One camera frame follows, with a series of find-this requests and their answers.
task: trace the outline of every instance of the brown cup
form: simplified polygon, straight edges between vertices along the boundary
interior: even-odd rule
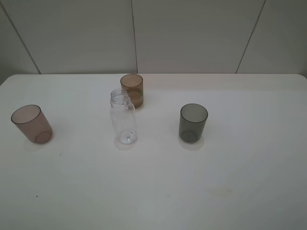
[[[30,104],[17,109],[12,114],[11,121],[33,143],[44,144],[53,135],[49,122],[37,105]]]
[[[134,107],[139,108],[144,101],[143,78],[138,74],[127,74],[120,79],[120,84],[127,90]]]

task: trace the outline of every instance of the bottle bottom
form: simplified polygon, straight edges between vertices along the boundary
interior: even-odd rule
[[[118,135],[118,140],[124,145],[134,143],[138,139],[138,133],[135,130],[124,130]]]

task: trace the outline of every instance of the wall seam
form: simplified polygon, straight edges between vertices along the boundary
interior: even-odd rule
[[[261,15],[261,13],[262,13],[262,10],[263,10],[263,7],[264,7],[266,1],[267,1],[267,0],[264,0],[264,3],[263,3],[263,5],[262,5],[262,8],[261,8],[261,10],[260,10],[260,12],[259,12],[258,18],[257,18],[257,20],[256,20],[256,22],[255,22],[254,28],[253,28],[253,30],[252,30],[250,36],[249,36],[248,43],[246,44],[246,47],[245,47],[244,52],[243,52],[243,55],[242,55],[242,57],[241,57],[241,60],[240,60],[240,62],[239,62],[239,65],[238,65],[238,67],[237,67],[237,69],[236,69],[236,73],[238,72],[238,70],[239,70],[239,68],[240,68],[240,65],[241,65],[241,62],[242,62],[243,57],[244,57],[244,55],[245,55],[246,49],[248,48],[250,39],[251,39],[251,37],[252,37],[252,35],[253,35],[255,29],[256,29],[256,26],[257,26],[257,24],[258,24],[260,15]]]
[[[133,35],[134,35],[134,50],[135,50],[135,61],[136,61],[136,73],[139,73],[138,68],[138,56],[136,54],[136,42],[135,42],[135,27],[134,27],[134,16],[133,16],[133,4],[131,0],[131,11],[132,11],[132,25],[133,25]]]
[[[40,72],[40,70],[39,70],[37,64],[35,63],[35,61],[34,61],[32,55],[31,55],[31,53],[30,53],[30,51],[28,50],[28,48],[27,48],[27,46],[25,45],[23,39],[21,38],[20,34],[18,33],[18,30],[17,30],[16,26],[14,25],[13,21],[11,20],[9,14],[7,13],[7,11],[6,11],[6,9],[4,8],[4,5],[2,4],[1,1],[0,1],[0,7],[3,9],[5,16],[8,18],[8,20],[9,20],[11,26],[13,27],[13,30],[15,31],[15,33],[16,33],[17,36],[19,37],[19,40],[21,41],[22,45],[24,46],[24,49],[26,50],[27,54],[29,55],[30,59],[32,60],[32,62],[33,62],[33,64],[34,64],[34,66],[35,66],[37,72],[38,72],[39,74],[41,74],[41,72]]]

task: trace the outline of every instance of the bottle neck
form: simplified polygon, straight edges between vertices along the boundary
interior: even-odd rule
[[[111,106],[125,106],[130,102],[130,97],[126,90],[124,89],[116,89],[111,93]]]

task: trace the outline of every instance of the cup rim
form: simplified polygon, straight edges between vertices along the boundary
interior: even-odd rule
[[[37,115],[35,118],[33,118],[33,119],[30,120],[30,121],[23,122],[23,123],[16,123],[16,122],[13,121],[13,115],[14,115],[18,110],[20,110],[20,109],[22,109],[22,108],[24,108],[24,107],[27,107],[27,106],[31,106],[31,105],[34,105],[34,106],[36,106],[36,107],[39,108],[39,113],[38,113],[38,115]],[[36,105],[36,104],[27,104],[27,105],[24,105],[24,106],[20,107],[19,109],[17,109],[17,110],[11,115],[11,121],[12,121],[14,124],[16,124],[16,125],[23,125],[23,124],[26,124],[26,123],[29,123],[29,122],[35,120],[35,119],[41,114],[41,112],[42,112],[42,109],[41,109],[38,105]]]
[[[193,121],[189,121],[188,119],[186,119],[186,118],[182,115],[182,109],[183,109],[184,107],[186,107],[187,105],[191,105],[191,104],[196,104],[196,105],[202,107],[202,108],[207,112],[207,116],[206,116],[206,118],[205,118],[204,120],[199,121],[199,122],[193,122]],[[196,124],[196,123],[201,123],[201,122],[206,121],[207,118],[208,118],[208,116],[209,116],[209,113],[208,113],[208,110],[207,110],[205,107],[203,107],[201,104],[189,103],[189,104],[185,104],[185,105],[181,108],[181,110],[180,110],[180,116],[181,116],[183,119],[185,119],[186,121],[188,121],[188,122],[190,122],[190,123],[195,123],[195,124]]]
[[[142,81],[140,82],[140,84],[134,85],[134,86],[127,86],[127,85],[124,85],[124,84],[121,82],[121,80],[122,80],[124,77],[128,76],[128,75],[138,75],[138,76],[142,79]],[[120,79],[120,84],[123,85],[123,86],[125,86],[125,87],[128,87],[128,88],[137,87],[137,86],[143,84],[143,77],[142,77],[141,75],[137,74],[137,73],[129,73],[129,74],[126,74],[126,75],[124,75],[124,76],[121,77],[121,79]]]

